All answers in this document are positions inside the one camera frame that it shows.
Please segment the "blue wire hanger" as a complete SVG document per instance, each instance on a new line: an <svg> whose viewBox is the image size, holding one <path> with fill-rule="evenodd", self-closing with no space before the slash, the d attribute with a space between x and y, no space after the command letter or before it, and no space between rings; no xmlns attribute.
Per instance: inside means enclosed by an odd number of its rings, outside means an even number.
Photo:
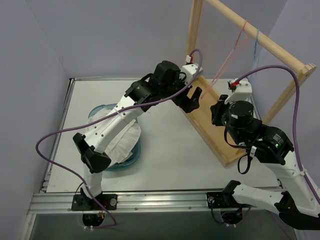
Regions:
<svg viewBox="0 0 320 240"><path fill-rule="evenodd" d="M259 57L259 54L258 54L258 38L259 38L259 33L260 33L260 30L257 29L256 31L256 36L255 36L255 42L254 42L254 50L253 50L253 60L252 60L252 65L251 65L251 70L254 70L255 67L258 66L259 64L259 60L260 60L260 57Z"/></svg>

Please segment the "white garment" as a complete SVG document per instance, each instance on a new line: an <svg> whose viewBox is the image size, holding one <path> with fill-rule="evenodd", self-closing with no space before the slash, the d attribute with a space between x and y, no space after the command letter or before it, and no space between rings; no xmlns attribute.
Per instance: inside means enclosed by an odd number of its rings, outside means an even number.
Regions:
<svg viewBox="0 0 320 240"><path fill-rule="evenodd" d="M93 109L88 116L87 123L92 123L102 117L105 117L111 109L98 106ZM122 164L134 155L134 147L138 143L141 135L141 127L137 120L128 123L106 147L105 153L111 159L108 168L116 164Z"/></svg>

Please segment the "pink wire hanger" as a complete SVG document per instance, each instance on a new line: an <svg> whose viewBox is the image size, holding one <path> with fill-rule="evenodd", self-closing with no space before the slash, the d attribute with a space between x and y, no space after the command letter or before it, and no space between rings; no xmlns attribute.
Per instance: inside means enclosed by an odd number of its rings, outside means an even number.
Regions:
<svg viewBox="0 0 320 240"><path fill-rule="evenodd" d="M249 40L249 36L247 35L246 37L244 37L243 39L241 39L241 35L242 33L245 32L245 27L247 24L247 20L244 21L244 24L240 30L240 33L235 41L235 44L233 46L233 49L230 51L230 53L228 54L227 58L225 59L225 61L223 62L223 64L221 65L221 67L219 68L218 72L215 74L215 76L213 77L211 83L209 84L209 86L204 90L202 96L200 97L201 99L209 92L209 90L213 87L213 85L221 78L221 76L227 71L227 69L229 68L229 66L235 61L235 59L237 58L237 56L240 54L240 52L242 51L242 49L245 47L245 45L247 44L248 40Z"/></svg>

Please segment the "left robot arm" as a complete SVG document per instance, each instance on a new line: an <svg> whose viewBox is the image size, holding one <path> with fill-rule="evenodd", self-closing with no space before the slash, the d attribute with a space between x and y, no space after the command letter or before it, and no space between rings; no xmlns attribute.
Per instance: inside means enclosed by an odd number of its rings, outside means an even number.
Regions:
<svg viewBox="0 0 320 240"><path fill-rule="evenodd" d="M185 113L199 108L201 88L197 87L192 97L188 97L188 93L193 80L202 73L200 64L190 62L178 67L164 60L153 73L148 73L130 85L118 104L107 114L107 119L94 124L84 134L76 133L73 136L73 142L85 165L85 183L80 194L88 209L95 210L101 203L102 173L112 164L110 154L105 152L108 145L121 131L130 127L137 117L161 101L171 100Z"/></svg>

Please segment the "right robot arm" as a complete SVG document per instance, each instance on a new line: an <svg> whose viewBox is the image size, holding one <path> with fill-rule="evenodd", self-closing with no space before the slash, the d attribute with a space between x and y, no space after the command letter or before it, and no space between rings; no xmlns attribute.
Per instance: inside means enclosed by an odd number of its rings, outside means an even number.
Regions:
<svg viewBox="0 0 320 240"><path fill-rule="evenodd" d="M312 192L315 183L305 179L308 174L300 169L290 139L279 128L267 126L254 118L254 107L250 102L225 103L227 97L221 95L210 107L211 123L224 127L223 136L231 136L232 147L245 150L249 163L257 158L275 174L285 189L263 190L231 180L222 191L223 203L230 207L239 204L268 210L297 230L319 230L320 204Z"/></svg>

